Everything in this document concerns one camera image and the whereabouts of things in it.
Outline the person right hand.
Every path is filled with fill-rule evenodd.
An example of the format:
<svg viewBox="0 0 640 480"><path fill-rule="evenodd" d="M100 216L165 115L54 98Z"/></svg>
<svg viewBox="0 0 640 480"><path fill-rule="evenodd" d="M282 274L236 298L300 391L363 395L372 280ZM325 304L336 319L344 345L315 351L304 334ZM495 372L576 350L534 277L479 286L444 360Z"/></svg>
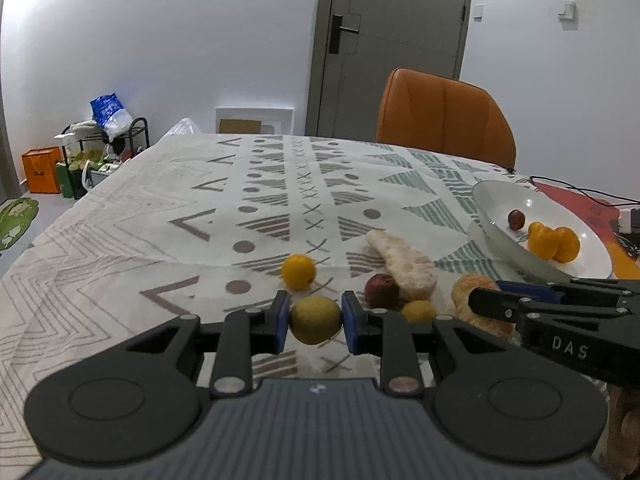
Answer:
<svg viewBox="0 0 640 480"><path fill-rule="evenodd" d="M604 464L617 479L639 472L639 391L609 386L610 419Z"/></svg>

